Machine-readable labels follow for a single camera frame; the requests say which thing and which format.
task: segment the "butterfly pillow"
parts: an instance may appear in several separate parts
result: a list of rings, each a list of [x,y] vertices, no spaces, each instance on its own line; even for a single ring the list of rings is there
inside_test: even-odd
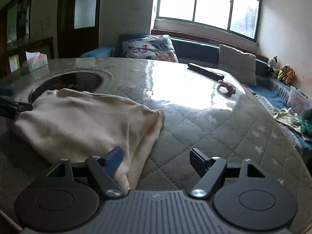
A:
[[[124,41],[122,48],[127,58],[178,62],[169,35]]]

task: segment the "door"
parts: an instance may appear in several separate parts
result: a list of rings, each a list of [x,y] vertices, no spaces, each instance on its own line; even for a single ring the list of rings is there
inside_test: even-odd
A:
[[[100,0],[58,0],[59,58],[75,58],[99,47]]]

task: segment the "sofa backrest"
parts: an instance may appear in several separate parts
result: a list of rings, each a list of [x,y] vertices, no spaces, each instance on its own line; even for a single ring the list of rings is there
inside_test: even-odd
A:
[[[122,42],[151,35],[121,34],[115,49],[115,57],[123,57]],[[217,68],[219,63],[219,47],[192,40],[171,38],[177,58],[182,63],[198,62],[198,65]],[[255,60],[255,73],[257,76],[268,76],[268,65],[259,59]]]

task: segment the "plastic container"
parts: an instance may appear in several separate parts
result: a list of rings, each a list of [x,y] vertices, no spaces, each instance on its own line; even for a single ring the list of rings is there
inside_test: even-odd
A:
[[[295,87],[291,86],[291,92],[289,93],[287,106],[298,114],[302,115],[302,112],[312,108],[312,104],[306,99]]]

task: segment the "circular rim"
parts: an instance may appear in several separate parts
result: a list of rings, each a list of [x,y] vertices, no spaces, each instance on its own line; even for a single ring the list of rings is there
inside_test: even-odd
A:
[[[33,89],[33,90],[31,91],[31,93],[30,93],[29,96],[28,96],[28,101],[29,101],[29,103],[31,103],[31,104],[33,103],[32,100],[31,100],[32,94],[33,94],[41,85],[43,85],[43,84],[46,83],[47,81],[49,81],[49,80],[51,80],[51,79],[53,79],[53,78],[59,77],[59,76],[63,76],[63,75],[67,75],[67,74],[77,74],[77,73],[89,73],[89,74],[94,74],[94,75],[99,76],[99,77],[102,79],[100,85],[99,85],[94,91],[96,91],[97,89],[99,89],[99,88],[103,85],[104,80],[105,80],[105,79],[104,79],[104,76],[102,76],[101,74],[96,73],[96,72],[90,72],[90,71],[72,71],[72,72],[65,72],[65,73],[61,73],[61,74],[58,74],[58,75],[54,75],[54,76],[51,76],[51,77],[47,78],[46,80],[44,80],[40,85],[38,85],[35,89]]]

